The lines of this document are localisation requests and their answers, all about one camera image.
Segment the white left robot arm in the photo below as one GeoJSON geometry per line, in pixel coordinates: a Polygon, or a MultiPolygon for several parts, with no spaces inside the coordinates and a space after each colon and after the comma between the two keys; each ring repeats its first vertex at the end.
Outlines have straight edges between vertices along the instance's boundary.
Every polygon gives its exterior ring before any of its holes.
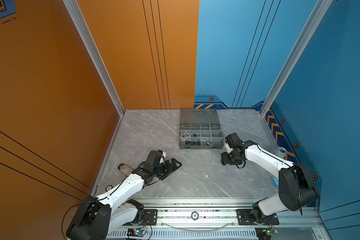
{"type": "Polygon", "coordinates": [[[158,181],[163,181],[182,167],[182,163],[166,153],[151,151],[147,159],[117,186],[97,197],[88,195],[77,204],[68,228],[61,230],[65,240],[104,240],[109,232],[124,224],[146,225],[144,205],[132,195],[158,181]]]}

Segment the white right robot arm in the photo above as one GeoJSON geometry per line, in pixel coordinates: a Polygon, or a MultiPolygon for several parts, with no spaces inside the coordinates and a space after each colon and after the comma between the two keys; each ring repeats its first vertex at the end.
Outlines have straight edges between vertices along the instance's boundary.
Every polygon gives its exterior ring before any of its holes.
{"type": "Polygon", "coordinates": [[[242,141],[236,133],[226,137],[225,147],[227,151],[221,154],[222,165],[235,165],[241,169],[250,161],[279,181],[277,194],[253,204],[250,218],[255,224],[268,223],[271,217],[279,212],[301,212],[302,207],[320,198],[311,170],[304,163],[295,164],[284,160],[251,140],[242,141]]]}

